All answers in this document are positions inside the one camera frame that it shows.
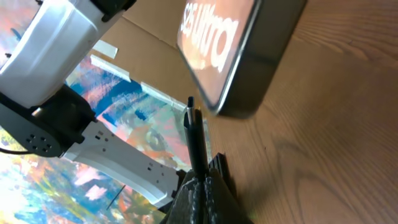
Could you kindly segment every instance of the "canvas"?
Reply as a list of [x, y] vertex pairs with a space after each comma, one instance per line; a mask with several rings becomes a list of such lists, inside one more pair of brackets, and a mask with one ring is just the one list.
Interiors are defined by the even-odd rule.
[[[0, 67], [38, 9], [35, 1], [0, 0]], [[184, 111], [93, 66], [89, 57], [66, 84], [118, 137], [166, 166], [190, 169]], [[1, 128], [0, 147], [24, 150]], [[164, 217], [133, 189], [92, 167], [35, 155], [0, 154], [0, 198], [0, 223], [158, 223]]]

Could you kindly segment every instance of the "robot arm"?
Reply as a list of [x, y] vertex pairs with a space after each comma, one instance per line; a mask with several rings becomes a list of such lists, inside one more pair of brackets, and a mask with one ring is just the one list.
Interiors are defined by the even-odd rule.
[[180, 178], [176, 170], [113, 135], [95, 119], [89, 104], [63, 84], [134, 3], [44, 1], [0, 69], [0, 125], [29, 152], [88, 164], [129, 185], [160, 208], [177, 193]]

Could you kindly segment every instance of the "black cable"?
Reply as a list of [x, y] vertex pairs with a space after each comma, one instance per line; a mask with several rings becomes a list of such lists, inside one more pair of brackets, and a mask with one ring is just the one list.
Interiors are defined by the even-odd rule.
[[7, 149], [0, 148], [0, 152], [6, 153], [6, 154], [12, 154], [12, 155], [28, 155], [31, 154], [29, 151], [10, 151]]

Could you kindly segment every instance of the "cardboard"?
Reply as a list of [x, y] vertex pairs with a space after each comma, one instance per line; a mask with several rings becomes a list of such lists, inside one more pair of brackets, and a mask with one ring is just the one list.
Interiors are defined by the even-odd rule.
[[127, 70], [134, 81], [145, 82], [181, 102], [191, 95], [199, 97], [178, 50], [127, 19], [117, 21], [102, 40], [119, 49], [116, 58], [107, 61]]
[[186, 0], [138, 0], [124, 17], [172, 47], [177, 44], [177, 32]]

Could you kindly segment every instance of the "pen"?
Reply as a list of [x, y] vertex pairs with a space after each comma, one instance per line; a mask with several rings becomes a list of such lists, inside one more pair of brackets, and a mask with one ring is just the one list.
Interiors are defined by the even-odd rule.
[[194, 98], [188, 98], [187, 112], [184, 117], [185, 136], [192, 169], [200, 182], [209, 172], [206, 154], [205, 134], [201, 111], [195, 109]]

